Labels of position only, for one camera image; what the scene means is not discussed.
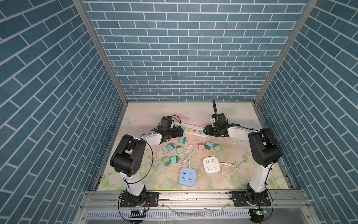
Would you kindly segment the white long power strip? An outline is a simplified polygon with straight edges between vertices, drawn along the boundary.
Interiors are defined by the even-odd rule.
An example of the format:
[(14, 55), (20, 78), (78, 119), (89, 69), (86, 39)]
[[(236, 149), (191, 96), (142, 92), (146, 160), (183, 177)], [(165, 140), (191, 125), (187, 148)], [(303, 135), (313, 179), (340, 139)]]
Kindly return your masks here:
[(202, 138), (208, 138), (208, 135), (203, 132), (204, 127), (190, 125), (186, 123), (181, 123), (180, 126), (182, 127), (184, 133), (186, 134), (191, 134)]

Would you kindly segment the pink plug adapter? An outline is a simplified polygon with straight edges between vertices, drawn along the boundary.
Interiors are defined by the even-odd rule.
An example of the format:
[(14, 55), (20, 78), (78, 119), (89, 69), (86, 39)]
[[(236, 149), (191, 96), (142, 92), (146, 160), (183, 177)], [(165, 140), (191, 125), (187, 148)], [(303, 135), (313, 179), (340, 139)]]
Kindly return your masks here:
[(205, 150), (206, 148), (205, 148), (205, 144), (204, 143), (199, 143), (198, 144), (198, 150), (199, 151), (203, 151), (203, 150)]

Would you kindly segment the blue square power socket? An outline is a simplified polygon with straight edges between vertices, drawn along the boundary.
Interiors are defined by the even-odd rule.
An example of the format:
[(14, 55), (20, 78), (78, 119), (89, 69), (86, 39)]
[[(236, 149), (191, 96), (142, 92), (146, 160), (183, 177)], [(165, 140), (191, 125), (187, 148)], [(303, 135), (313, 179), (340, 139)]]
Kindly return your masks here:
[(186, 187), (193, 187), (196, 183), (197, 173), (195, 169), (183, 167), (180, 169), (179, 184)]

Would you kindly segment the green plug adapter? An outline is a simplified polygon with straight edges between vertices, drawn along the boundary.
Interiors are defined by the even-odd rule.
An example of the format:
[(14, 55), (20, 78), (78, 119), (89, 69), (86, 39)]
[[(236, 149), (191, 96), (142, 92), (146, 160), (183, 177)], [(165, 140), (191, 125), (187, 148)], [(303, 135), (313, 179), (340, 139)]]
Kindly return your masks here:
[(182, 154), (184, 152), (184, 149), (183, 149), (182, 146), (177, 146), (176, 151), (177, 151), (177, 154), (180, 155), (180, 154)]
[(164, 163), (164, 165), (167, 167), (171, 164), (171, 159), (169, 157), (164, 157), (162, 159), (162, 162)]
[(213, 149), (215, 150), (215, 152), (220, 152), (220, 151), (222, 151), (222, 147), (221, 147), (219, 144), (213, 145)]

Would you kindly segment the white square power socket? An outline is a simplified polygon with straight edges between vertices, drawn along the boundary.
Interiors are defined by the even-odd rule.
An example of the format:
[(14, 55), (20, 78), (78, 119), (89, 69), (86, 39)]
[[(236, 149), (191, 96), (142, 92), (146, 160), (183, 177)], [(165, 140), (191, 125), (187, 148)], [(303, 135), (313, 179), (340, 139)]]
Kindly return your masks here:
[(220, 162), (216, 156), (203, 158), (203, 167), (207, 174), (218, 173), (221, 170)]

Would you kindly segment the teal plug adapter top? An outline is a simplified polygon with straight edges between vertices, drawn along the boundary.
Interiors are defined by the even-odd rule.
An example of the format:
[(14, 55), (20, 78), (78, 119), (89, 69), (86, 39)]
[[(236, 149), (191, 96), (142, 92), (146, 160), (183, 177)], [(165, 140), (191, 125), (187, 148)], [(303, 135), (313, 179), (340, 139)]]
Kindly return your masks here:
[(179, 137), (178, 142), (181, 144), (185, 144), (186, 143), (186, 137)]

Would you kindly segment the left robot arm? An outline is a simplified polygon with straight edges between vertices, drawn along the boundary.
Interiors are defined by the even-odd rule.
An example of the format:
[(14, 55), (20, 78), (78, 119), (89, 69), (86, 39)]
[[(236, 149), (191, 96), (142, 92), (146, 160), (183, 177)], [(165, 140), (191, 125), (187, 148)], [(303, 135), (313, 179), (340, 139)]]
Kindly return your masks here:
[(177, 115), (164, 116), (157, 127), (149, 133), (138, 137), (124, 135), (112, 154), (110, 166), (120, 174), (127, 184), (127, 190), (123, 196), (135, 206), (145, 202), (146, 189), (138, 174), (145, 149), (160, 145), (173, 138), (182, 137), (184, 131), (182, 127), (174, 124), (175, 120), (181, 123)]

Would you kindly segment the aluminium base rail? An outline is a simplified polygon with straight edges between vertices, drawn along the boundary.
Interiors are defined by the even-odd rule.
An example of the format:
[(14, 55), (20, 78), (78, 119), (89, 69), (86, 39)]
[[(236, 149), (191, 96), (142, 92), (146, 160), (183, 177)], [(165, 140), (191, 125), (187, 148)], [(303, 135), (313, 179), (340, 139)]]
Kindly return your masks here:
[(252, 206), (242, 190), (165, 190), (157, 207), (122, 208), (119, 191), (89, 191), (76, 224), (316, 224), (318, 218), (299, 189), (269, 191)]

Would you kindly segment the teal plug adapter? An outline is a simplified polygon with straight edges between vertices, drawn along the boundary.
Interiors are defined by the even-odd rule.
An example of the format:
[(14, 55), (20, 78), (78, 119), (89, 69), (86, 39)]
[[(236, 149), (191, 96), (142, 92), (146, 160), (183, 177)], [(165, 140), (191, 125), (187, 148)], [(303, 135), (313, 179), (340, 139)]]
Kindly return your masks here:
[(179, 137), (178, 142), (181, 144), (185, 144), (186, 143), (186, 137)]
[(167, 146), (166, 146), (166, 149), (171, 152), (172, 150), (175, 149), (175, 145), (173, 143), (169, 143)]
[(171, 156), (171, 164), (178, 164), (179, 163), (179, 157), (178, 156)]
[(205, 147), (205, 149), (210, 150), (210, 149), (213, 147), (213, 143), (207, 141), (207, 142), (204, 144), (204, 147)]

